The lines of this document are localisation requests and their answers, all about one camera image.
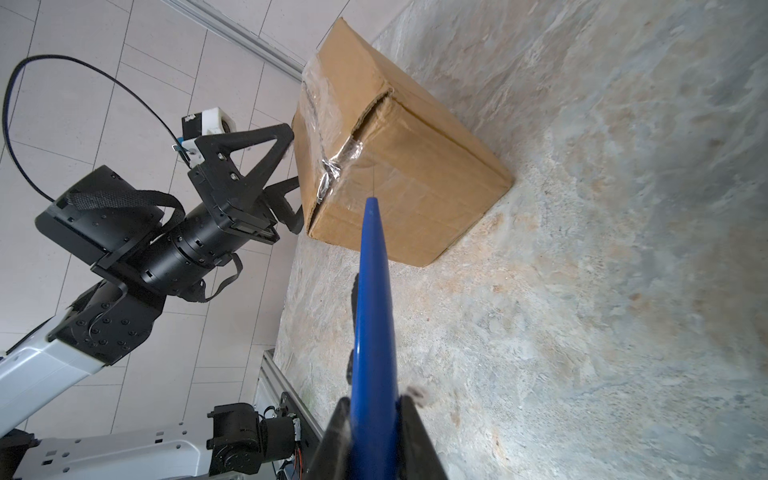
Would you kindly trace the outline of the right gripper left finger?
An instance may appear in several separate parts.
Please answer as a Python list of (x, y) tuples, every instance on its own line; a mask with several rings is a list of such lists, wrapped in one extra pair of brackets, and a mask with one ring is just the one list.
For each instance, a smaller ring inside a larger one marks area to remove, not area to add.
[(346, 480), (351, 447), (350, 399), (342, 397), (336, 404), (305, 478)]

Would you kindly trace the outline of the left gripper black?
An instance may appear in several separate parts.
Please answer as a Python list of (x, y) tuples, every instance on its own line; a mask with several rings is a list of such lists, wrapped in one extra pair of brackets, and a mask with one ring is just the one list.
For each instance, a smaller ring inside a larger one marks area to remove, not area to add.
[(237, 250), (247, 242), (276, 243), (277, 223), (299, 234), (303, 207), (294, 210), (286, 199), (300, 187), (299, 178), (280, 176), (293, 140), (285, 123), (196, 138), (204, 161), (189, 177), (202, 203), (185, 213), (169, 194), (137, 193), (133, 203), (166, 207), (172, 216), (128, 257), (131, 280), (158, 296), (208, 300), (204, 277), (229, 263), (241, 272)]

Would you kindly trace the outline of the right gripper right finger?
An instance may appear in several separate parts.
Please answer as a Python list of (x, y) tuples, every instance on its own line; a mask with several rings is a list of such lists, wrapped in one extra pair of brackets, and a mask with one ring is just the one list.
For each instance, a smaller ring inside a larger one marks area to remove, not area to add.
[(398, 404), (398, 479), (447, 480), (413, 399), (402, 395)]

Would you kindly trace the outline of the blue utility knife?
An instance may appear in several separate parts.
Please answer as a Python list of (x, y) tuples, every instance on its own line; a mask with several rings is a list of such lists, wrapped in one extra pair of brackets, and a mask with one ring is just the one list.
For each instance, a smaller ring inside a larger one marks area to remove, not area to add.
[(352, 374), (350, 479), (397, 477), (398, 388), (388, 255), (378, 199), (366, 200)]

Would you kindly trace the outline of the brown cardboard express box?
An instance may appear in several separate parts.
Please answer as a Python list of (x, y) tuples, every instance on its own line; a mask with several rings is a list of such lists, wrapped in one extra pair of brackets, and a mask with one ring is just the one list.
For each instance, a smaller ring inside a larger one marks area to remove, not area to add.
[(292, 127), (307, 235), (358, 249), (373, 197), (395, 262), (434, 262), (513, 183), (482, 141), (344, 20), (303, 70)]

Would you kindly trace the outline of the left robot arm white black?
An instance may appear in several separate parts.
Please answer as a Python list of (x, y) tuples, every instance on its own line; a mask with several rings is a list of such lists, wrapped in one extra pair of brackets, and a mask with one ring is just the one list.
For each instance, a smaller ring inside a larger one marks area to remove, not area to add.
[(298, 232), (270, 178), (294, 135), (286, 124), (202, 135), (189, 178), (201, 197), (185, 211), (168, 194), (137, 190), (101, 167), (53, 202), (37, 229), (86, 262), (99, 282), (34, 329), (1, 361), (1, 475), (5, 479), (181, 479), (252, 475), (291, 457), (296, 423), (252, 405), (215, 406), (194, 422), (102, 436), (39, 439), (21, 422), (69, 387), (118, 363), (150, 336), (170, 297), (206, 303), (206, 275), (240, 266), (249, 241), (274, 244), (277, 224)]

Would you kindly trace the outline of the aluminium mounting rail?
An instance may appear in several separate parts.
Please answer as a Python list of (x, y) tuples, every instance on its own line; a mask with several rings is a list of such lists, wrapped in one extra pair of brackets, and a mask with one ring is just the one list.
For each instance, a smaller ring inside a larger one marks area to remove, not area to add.
[(253, 405), (266, 419), (286, 417), (294, 425), (294, 452), (267, 464), (267, 472), (275, 479), (308, 479), (323, 428), (275, 363), (274, 348), (263, 352)]

